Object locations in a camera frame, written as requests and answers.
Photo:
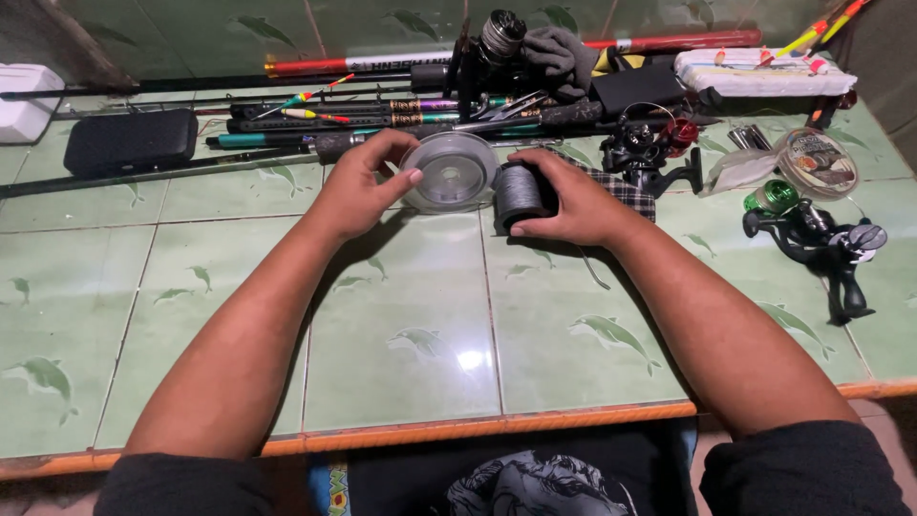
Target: orange tile edge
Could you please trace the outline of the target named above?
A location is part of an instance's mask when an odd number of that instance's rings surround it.
[[[842,384],[845,398],[885,398],[917,394],[917,378],[894,382]],[[616,405],[595,409],[511,414],[494,418],[389,425],[334,432],[307,432],[267,441],[261,456],[300,454],[477,437],[497,433],[534,432],[582,426],[678,418],[697,414],[688,400]],[[79,454],[39,455],[0,459],[0,480],[49,477],[67,473],[106,471],[120,456],[117,450],[89,450]]]

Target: white styrofoam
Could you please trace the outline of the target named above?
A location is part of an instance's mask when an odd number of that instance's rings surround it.
[[[63,80],[40,64],[0,64],[0,92],[61,90]],[[0,99],[0,143],[31,143],[50,122],[59,98]]]
[[[770,49],[774,55],[780,49]],[[828,62],[824,74],[810,70],[810,62],[789,54],[774,60],[767,68],[761,63],[761,49],[726,49],[723,66],[713,60],[720,49],[682,52],[675,58],[675,73],[694,91],[713,86],[722,96],[817,96],[843,95],[856,83],[856,77]]]

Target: black sleeve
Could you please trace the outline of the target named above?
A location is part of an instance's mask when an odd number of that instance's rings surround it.
[[[251,463],[204,457],[140,454],[112,467],[94,516],[272,514],[264,478]]]
[[[861,424],[808,421],[718,444],[701,493],[714,516],[910,516],[889,461]]]

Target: hand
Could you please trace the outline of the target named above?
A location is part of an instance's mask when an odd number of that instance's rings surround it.
[[[306,213],[317,227],[329,228],[340,243],[369,231],[386,208],[420,183],[417,169],[395,174],[386,162],[398,163],[417,138],[383,129],[365,143],[345,152],[331,170],[318,197]],[[373,171],[389,179],[378,185]]]
[[[544,149],[527,149],[510,154],[510,161],[536,165],[558,192],[556,217],[516,222],[510,229],[515,237],[537,237],[570,241],[577,245],[608,247],[613,228],[636,213],[621,204],[581,169]]]

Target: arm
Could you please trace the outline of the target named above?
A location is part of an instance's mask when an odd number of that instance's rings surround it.
[[[802,421],[859,422],[788,333],[665,231],[548,151],[521,151],[509,159],[538,165],[560,198],[556,217],[517,222],[511,233],[611,251],[694,393],[734,435]]]
[[[372,171],[417,144],[386,129],[344,154],[312,207],[163,378],[125,454],[251,456],[277,410],[306,307],[331,257],[421,179],[412,170],[377,185]]]

